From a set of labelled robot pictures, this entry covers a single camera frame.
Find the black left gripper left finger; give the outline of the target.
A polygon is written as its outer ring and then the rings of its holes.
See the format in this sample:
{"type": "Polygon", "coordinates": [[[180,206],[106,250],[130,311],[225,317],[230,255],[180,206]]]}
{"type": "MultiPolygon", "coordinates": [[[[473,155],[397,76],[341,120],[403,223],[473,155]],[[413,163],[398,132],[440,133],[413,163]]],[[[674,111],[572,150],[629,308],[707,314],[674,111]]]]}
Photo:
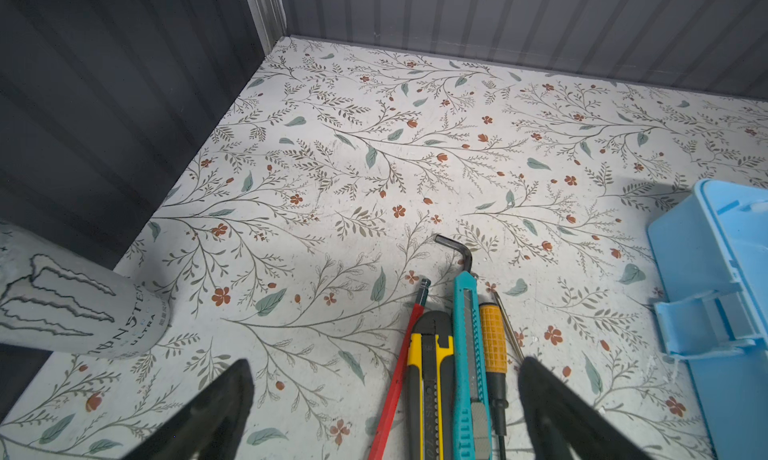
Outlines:
{"type": "Polygon", "coordinates": [[[253,396],[250,365],[245,359],[237,360],[125,457],[233,459],[253,396]]]}

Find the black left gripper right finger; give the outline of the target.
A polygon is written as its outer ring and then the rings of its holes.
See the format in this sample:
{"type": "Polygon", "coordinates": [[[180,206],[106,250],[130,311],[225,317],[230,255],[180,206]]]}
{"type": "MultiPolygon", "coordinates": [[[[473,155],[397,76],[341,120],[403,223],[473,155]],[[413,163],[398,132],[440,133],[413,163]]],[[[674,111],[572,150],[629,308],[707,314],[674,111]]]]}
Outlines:
{"type": "Polygon", "coordinates": [[[649,456],[533,357],[518,392],[537,459],[647,459],[649,456]]]}

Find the yellow black handled screwdriver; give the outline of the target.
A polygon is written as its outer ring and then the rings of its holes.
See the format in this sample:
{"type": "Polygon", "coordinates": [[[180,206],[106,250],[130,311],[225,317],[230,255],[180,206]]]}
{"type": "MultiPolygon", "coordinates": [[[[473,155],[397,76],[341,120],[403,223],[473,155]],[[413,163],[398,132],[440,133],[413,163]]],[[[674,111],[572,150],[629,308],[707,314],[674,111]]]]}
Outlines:
{"type": "Polygon", "coordinates": [[[492,292],[492,297],[494,298],[494,301],[496,302],[496,304],[499,307],[499,310],[501,312],[502,323],[504,325],[504,330],[505,330],[506,336],[508,338],[508,341],[509,341],[509,343],[511,345],[511,348],[512,348],[512,351],[513,351],[513,355],[514,355],[514,357],[516,359],[516,362],[518,364],[521,364],[522,361],[525,358],[525,355],[523,354],[523,352],[521,350],[521,347],[519,346],[519,343],[518,343],[518,341],[517,341],[517,339],[515,337],[515,333],[514,333],[513,327],[512,327],[512,325],[510,323],[509,317],[508,317],[506,309],[505,309],[505,307],[504,307],[504,305],[502,303],[501,297],[495,291],[492,292]]]}

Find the orange handled screwdriver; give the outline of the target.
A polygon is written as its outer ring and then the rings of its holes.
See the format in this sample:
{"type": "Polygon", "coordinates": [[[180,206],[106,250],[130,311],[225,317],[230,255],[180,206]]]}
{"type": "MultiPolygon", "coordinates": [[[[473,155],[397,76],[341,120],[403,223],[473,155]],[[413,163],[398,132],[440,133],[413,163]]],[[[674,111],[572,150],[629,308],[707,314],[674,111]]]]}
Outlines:
{"type": "Polygon", "coordinates": [[[492,302],[479,305],[488,402],[493,431],[497,438],[498,455],[506,458],[506,409],[507,401],[507,351],[502,313],[499,306],[492,302]]]}

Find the blue clear plastic tool box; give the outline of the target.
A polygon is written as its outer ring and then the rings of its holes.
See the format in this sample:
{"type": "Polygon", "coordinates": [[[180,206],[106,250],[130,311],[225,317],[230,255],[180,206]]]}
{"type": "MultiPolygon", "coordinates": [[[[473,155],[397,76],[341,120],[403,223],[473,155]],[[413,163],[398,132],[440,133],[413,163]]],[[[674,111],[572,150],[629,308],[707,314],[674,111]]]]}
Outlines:
{"type": "Polygon", "coordinates": [[[715,454],[766,458],[766,190],[701,180],[647,235],[662,343],[689,367],[715,454]]]}

